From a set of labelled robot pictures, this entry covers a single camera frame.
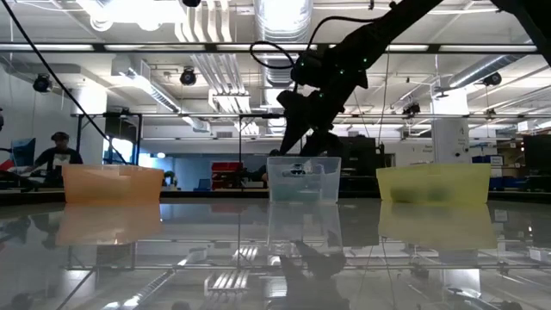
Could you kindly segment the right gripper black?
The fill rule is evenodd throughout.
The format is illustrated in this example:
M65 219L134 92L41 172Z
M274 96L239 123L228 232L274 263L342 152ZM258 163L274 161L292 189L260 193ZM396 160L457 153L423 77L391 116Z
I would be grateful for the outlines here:
M291 69L292 80L314 88L305 96L295 90L284 90L277 101L284 107L287 121L280 145L286 154L310 129L331 129L337 114L344 112L344 104L356 87L366 89L368 60L362 56L342 53L336 47L319 53L306 50ZM306 138L301 156L341 156L344 145L333 133L314 131Z

